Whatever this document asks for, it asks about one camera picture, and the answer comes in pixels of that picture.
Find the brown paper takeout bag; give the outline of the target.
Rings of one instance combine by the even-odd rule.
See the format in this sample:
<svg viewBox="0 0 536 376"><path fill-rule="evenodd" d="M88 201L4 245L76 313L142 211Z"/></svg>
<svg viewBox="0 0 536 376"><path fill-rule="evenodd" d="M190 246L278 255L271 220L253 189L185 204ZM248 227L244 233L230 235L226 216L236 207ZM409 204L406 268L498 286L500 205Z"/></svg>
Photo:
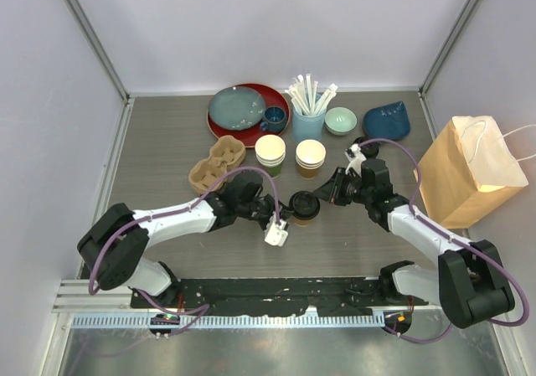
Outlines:
<svg viewBox="0 0 536 376"><path fill-rule="evenodd" d="M428 217L446 229L467 229L528 186L507 136L492 116L453 116L414 170Z"/></svg>

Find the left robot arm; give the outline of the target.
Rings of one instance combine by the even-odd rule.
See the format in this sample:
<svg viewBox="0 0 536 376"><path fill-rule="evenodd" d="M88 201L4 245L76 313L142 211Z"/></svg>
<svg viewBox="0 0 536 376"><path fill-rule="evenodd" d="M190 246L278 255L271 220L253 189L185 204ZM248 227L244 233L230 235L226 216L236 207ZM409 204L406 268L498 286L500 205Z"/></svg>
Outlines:
<svg viewBox="0 0 536 376"><path fill-rule="evenodd" d="M117 203L107 209L77 245L90 270L89 293L126 286L150 304L171 307L180 282L163 262L145 259L145 251L184 235L228 227L237 219L256 222L267 244L284 245L293 212L275 193L262 193L267 174L251 168L233 174L220 189L187 203L153 210Z"/></svg>

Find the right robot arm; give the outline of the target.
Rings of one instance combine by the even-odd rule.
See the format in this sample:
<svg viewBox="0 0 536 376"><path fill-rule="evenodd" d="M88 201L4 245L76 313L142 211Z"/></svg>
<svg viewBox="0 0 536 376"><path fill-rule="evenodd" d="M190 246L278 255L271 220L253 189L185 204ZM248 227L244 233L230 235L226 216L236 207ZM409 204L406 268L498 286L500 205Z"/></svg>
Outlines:
<svg viewBox="0 0 536 376"><path fill-rule="evenodd" d="M381 269L378 293L395 305L407 296L442 308L451 323L467 328L510 312L515 299L494 244L473 242L428 219L393 190L389 170L380 159L367 159L360 172L338 167L314 191L322 201L362 204L369 218L385 231L410 242L436 266L422 269L411 261Z"/></svg>

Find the single brown paper cup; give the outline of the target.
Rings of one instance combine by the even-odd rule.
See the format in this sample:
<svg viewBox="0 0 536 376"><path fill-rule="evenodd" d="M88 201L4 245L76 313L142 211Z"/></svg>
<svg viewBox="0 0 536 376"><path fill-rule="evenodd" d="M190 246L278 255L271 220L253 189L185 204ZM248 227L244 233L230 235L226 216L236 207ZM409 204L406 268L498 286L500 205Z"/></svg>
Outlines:
<svg viewBox="0 0 536 376"><path fill-rule="evenodd" d="M298 226L308 226L313 220L313 217L293 216L293 221Z"/></svg>

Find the black lid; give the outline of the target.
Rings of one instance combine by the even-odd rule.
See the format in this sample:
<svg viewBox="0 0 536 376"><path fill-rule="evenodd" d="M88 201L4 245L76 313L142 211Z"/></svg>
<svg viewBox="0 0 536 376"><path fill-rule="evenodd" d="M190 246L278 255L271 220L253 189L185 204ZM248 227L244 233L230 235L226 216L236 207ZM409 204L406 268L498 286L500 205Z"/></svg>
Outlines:
<svg viewBox="0 0 536 376"><path fill-rule="evenodd" d="M307 221L314 219L320 212L319 199L311 192L298 191L291 195L289 208L296 219Z"/></svg>

